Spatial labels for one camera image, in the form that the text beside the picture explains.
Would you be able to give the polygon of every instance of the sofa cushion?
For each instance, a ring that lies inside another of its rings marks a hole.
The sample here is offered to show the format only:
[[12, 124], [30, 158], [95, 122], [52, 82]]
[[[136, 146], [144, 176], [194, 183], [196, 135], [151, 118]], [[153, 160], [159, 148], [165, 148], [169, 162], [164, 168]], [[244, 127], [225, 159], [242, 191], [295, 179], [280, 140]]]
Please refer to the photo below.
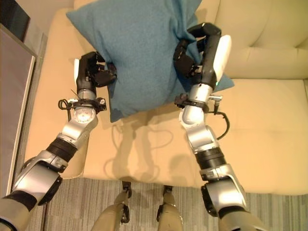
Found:
[[[235, 79], [220, 110], [231, 122], [220, 146], [247, 192], [308, 193], [308, 102], [303, 80]], [[200, 187], [202, 182], [179, 109], [166, 105], [111, 125], [100, 120], [83, 176]], [[220, 135], [225, 122], [209, 115]], [[100, 143], [108, 143], [101, 149]]]

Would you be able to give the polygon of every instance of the teal pillow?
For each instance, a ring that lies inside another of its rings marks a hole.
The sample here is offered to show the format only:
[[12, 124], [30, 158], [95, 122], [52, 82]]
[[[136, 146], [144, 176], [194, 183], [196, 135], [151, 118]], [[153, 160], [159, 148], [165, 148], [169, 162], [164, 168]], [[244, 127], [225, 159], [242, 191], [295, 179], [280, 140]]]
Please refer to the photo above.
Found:
[[108, 86], [111, 122], [174, 101], [189, 90], [177, 76], [173, 53], [179, 39], [188, 39], [187, 54], [200, 55], [187, 28], [201, 0], [99, 0], [67, 17], [89, 43], [117, 69]]

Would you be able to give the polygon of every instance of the robotic hand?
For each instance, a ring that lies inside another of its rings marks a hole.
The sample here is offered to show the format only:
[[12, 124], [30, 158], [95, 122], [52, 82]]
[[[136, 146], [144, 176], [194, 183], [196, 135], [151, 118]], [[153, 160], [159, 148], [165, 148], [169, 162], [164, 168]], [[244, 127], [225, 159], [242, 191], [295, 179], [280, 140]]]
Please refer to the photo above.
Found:
[[196, 65], [185, 54], [189, 42], [185, 39], [179, 42], [173, 57], [174, 65], [178, 72], [192, 80], [193, 86], [189, 96], [180, 95], [175, 104], [182, 108], [180, 123], [187, 132], [202, 180], [207, 181], [201, 188], [206, 210], [219, 218], [220, 231], [267, 231], [262, 222], [247, 211], [245, 192], [231, 165], [225, 161], [214, 132], [204, 123], [208, 100], [215, 101], [213, 113], [218, 113], [222, 97], [212, 95], [212, 91], [223, 74], [231, 38], [221, 36], [221, 30], [210, 23], [196, 25], [188, 32], [196, 38], [205, 36], [197, 42], [199, 52], [203, 51], [203, 60], [202, 65]]
[[[26, 162], [12, 193], [0, 199], [1, 231], [25, 230], [34, 208], [53, 198], [62, 182], [59, 173], [64, 172], [70, 159], [96, 127], [96, 114], [106, 110], [105, 99], [96, 99], [96, 87], [113, 82], [116, 69], [113, 64], [107, 64], [108, 71], [104, 71], [104, 66], [97, 62], [104, 60], [95, 52], [82, 56], [77, 62], [79, 68], [75, 70], [75, 79], [79, 99], [65, 102], [69, 121], [63, 130], [46, 150], [41, 151], [30, 163]], [[70, 109], [74, 109], [72, 119]], [[128, 195], [126, 192], [129, 192], [128, 187], [123, 192]]]

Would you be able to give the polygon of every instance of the floor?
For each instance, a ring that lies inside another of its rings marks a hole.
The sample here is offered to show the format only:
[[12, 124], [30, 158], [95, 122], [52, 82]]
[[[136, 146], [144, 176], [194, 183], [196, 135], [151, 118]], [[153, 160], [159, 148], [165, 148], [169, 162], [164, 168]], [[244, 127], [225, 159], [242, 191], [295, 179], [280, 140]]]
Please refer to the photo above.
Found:
[[[31, 120], [32, 106], [39, 82], [44, 46], [40, 49], [36, 72], [26, 108], [16, 169], [24, 161], [26, 138]], [[121, 231], [154, 231], [159, 205], [162, 203], [162, 186], [133, 183], [133, 196], [129, 200], [131, 220]], [[121, 182], [72, 179], [64, 180], [59, 191], [48, 204], [39, 206], [27, 231], [89, 231], [100, 213], [108, 207], [121, 190]], [[217, 231], [217, 219], [209, 216], [199, 189], [174, 188], [173, 192], [186, 231]], [[308, 231], [308, 195], [282, 196], [248, 194], [248, 207], [271, 231]]]

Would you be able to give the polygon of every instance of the silver robot arm segment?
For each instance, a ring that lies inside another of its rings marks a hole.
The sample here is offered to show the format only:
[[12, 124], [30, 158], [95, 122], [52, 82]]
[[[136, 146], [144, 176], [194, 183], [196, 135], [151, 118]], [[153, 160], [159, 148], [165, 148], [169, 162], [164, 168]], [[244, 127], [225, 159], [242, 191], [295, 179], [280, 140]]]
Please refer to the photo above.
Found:
[[188, 30], [198, 41], [199, 52], [203, 53], [202, 65], [196, 65], [185, 52], [189, 44], [181, 40], [174, 55], [178, 72], [190, 78], [193, 85], [189, 96], [182, 94], [175, 104], [182, 108], [179, 121], [185, 128], [193, 154], [200, 166], [200, 174], [205, 185], [201, 188], [206, 210], [219, 218], [220, 231], [267, 231], [262, 222], [247, 211], [245, 192], [230, 164], [227, 164], [218, 140], [205, 124], [204, 114], [208, 112], [208, 100], [215, 101], [217, 113], [219, 96], [212, 92], [219, 82], [227, 63], [231, 38], [221, 37], [219, 28], [203, 23]]

